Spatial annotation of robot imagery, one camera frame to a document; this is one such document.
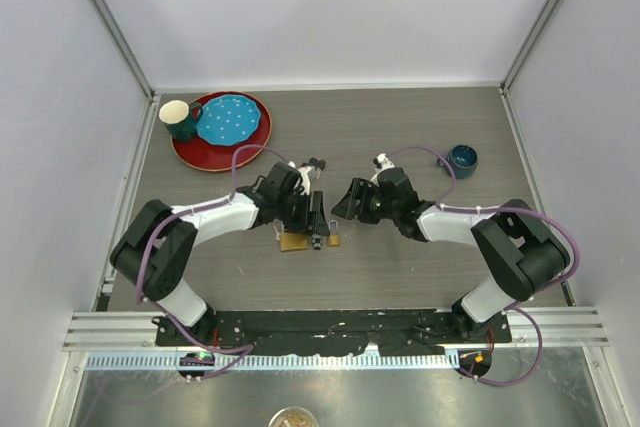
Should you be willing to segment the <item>keys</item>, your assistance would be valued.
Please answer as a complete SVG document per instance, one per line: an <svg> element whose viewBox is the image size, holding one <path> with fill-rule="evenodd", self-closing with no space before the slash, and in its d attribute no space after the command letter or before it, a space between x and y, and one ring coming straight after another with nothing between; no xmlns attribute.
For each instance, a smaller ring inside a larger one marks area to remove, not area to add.
<svg viewBox="0 0 640 427"><path fill-rule="evenodd" d="M312 247L314 250L319 251L322 249L323 246L323 239L321 236L319 235L313 235L311 237L312 240Z"/></svg>

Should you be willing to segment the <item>small brass long-shackle padlock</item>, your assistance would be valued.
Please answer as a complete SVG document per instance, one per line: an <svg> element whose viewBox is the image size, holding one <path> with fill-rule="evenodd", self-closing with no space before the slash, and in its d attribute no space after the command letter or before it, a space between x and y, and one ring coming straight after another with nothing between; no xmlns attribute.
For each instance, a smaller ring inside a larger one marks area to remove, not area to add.
<svg viewBox="0 0 640 427"><path fill-rule="evenodd" d="M339 223L332 219L329 222L329 236L327 238L328 247L339 247L341 245L341 237L339 233Z"/></svg>

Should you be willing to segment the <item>large brass padlock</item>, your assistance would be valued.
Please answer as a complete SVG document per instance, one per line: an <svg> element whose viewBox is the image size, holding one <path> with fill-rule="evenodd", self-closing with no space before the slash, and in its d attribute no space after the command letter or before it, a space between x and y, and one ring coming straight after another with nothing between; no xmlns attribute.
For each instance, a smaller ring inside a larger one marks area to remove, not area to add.
<svg viewBox="0 0 640 427"><path fill-rule="evenodd" d="M276 241L281 252L293 252L306 250L309 245L309 237L303 233L293 233L274 228Z"/></svg>

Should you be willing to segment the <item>orange black padlock with keys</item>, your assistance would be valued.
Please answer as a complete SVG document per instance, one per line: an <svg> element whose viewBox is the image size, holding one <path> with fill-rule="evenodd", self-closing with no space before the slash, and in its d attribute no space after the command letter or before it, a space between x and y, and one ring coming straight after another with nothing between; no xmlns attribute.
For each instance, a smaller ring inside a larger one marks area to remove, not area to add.
<svg viewBox="0 0 640 427"><path fill-rule="evenodd" d="M310 172L309 172L310 178L318 179L326 167L326 162L322 159L317 159L313 157L309 160L309 166L310 166Z"/></svg>

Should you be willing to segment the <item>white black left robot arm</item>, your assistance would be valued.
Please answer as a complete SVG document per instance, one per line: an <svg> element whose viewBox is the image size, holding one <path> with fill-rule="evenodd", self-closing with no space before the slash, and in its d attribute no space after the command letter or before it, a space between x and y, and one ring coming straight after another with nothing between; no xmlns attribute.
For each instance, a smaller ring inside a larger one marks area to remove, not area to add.
<svg viewBox="0 0 640 427"><path fill-rule="evenodd" d="M225 234L249 231L274 221L282 237L303 236L314 249L330 235L323 193L311 183L324 170L312 158L297 167L278 162L266 176L227 197L190 206L170 207L154 199L134 217L110 254L110 264L178 324L190 345L205 344L213 332L214 311L184 279L194 247Z"/></svg>

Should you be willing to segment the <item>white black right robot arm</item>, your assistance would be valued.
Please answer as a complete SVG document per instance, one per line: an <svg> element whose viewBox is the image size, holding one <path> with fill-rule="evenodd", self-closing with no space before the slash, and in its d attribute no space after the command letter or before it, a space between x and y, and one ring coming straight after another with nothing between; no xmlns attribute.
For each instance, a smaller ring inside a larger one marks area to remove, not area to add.
<svg viewBox="0 0 640 427"><path fill-rule="evenodd" d="M538 214L520 199L488 209L446 207L418 196L403 169L373 180L354 178L334 216L377 224L389 220L404 237L476 247L489 275L451 307L457 338L472 342L505 308L528 300L559 276L570 254Z"/></svg>

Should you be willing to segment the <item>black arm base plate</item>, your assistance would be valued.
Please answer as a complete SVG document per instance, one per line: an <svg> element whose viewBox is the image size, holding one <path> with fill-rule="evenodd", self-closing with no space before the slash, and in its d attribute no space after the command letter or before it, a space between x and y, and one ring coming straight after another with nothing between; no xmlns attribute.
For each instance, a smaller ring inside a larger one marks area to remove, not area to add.
<svg viewBox="0 0 640 427"><path fill-rule="evenodd" d="M300 357L359 356L373 344L379 354L435 354L446 345L508 344L508 319L496 314L469 324L460 314L436 309L213 311L193 327L156 316L159 347L212 348L216 353Z"/></svg>

